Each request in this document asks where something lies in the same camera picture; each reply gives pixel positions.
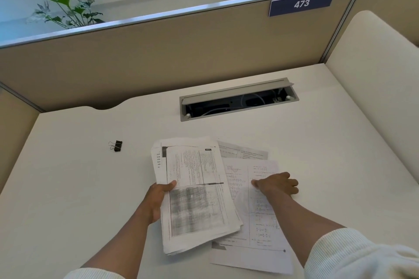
hand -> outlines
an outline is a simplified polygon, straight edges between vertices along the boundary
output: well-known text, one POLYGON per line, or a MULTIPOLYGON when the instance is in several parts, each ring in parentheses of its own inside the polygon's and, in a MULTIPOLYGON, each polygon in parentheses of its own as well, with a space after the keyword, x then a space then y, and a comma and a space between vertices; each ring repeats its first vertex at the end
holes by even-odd
POLYGON ((149 224, 152 224, 160 219, 160 206, 163 202, 165 192, 173 190, 176 186, 176 181, 173 180, 169 184, 154 183, 148 189, 144 200, 138 207, 138 212, 146 218, 149 224))
POLYGON ((268 176, 266 179, 252 180, 252 185, 259 189, 267 198, 285 193, 289 196, 297 194, 298 181, 290 179, 288 172, 282 172, 268 176))

partition top rail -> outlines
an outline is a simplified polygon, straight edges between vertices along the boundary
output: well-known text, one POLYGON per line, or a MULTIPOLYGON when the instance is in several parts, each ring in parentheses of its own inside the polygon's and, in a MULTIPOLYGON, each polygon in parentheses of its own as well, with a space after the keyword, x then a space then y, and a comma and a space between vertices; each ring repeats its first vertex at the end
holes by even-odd
POLYGON ((132 24, 157 21, 157 20, 174 18, 174 17, 181 17, 181 16, 186 16, 189 14, 196 14, 196 13, 201 13, 201 12, 208 12, 208 11, 218 10, 222 8, 241 6, 244 4, 256 3, 260 1, 266 1, 266 0, 228 0, 228 1, 222 1, 222 2, 217 2, 217 3, 210 3, 210 4, 202 5, 202 6, 195 6, 195 7, 172 10, 168 12, 149 14, 149 15, 140 16, 140 17, 133 17, 133 18, 124 19, 124 20, 106 22, 102 24, 96 24, 93 26, 74 28, 71 30, 57 31, 57 32, 52 32, 52 33, 47 33, 47 34, 39 34, 39 35, 31 36, 31 37, 8 40, 6 42, 0 43, 0 49, 17 46, 21 44, 39 42, 39 41, 48 40, 48 39, 61 38, 61 37, 66 37, 70 35, 75 35, 75 34, 83 34, 83 33, 88 33, 88 32, 99 31, 99 30, 112 29, 112 28, 121 27, 121 26, 128 26, 132 24))

white desk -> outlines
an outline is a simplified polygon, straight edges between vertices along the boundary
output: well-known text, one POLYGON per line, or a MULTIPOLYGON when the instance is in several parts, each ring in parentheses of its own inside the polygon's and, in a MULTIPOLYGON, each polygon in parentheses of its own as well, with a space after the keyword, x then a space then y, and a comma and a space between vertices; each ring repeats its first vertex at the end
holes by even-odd
MULTIPOLYGON (((300 181, 296 200, 371 240, 419 249, 419 186, 325 65, 41 114, 0 195, 3 278, 57 279, 111 239, 155 182, 157 139, 210 135, 267 150, 300 181), (179 97, 288 77, 299 102, 181 122, 179 97), (122 140, 122 151, 108 142, 122 140)), ((149 228, 139 278, 271 278, 212 265, 209 244, 163 254, 149 228)), ((303 272, 295 260, 294 278, 303 272)))

forearm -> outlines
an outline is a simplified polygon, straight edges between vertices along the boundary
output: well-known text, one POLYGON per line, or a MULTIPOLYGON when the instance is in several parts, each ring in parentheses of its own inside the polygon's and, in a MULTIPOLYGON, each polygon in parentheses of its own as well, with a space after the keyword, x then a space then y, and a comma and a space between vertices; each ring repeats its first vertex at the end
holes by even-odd
POLYGON ((274 192, 267 198, 286 239, 303 267, 314 244, 323 235, 344 228, 344 226, 302 207, 283 192, 274 192))
POLYGON ((136 279, 143 256, 149 216, 139 207, 122 229, 82 268, 114 272, 125 279, 136 279))

desk power outlet box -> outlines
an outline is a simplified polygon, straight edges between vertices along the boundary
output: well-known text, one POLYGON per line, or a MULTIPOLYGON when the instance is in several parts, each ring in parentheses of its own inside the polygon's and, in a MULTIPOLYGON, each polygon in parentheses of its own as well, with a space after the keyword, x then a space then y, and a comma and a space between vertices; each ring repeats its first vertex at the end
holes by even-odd
POLYGON ((287 78, 179 98, 181 121, 298 101, 287 78))

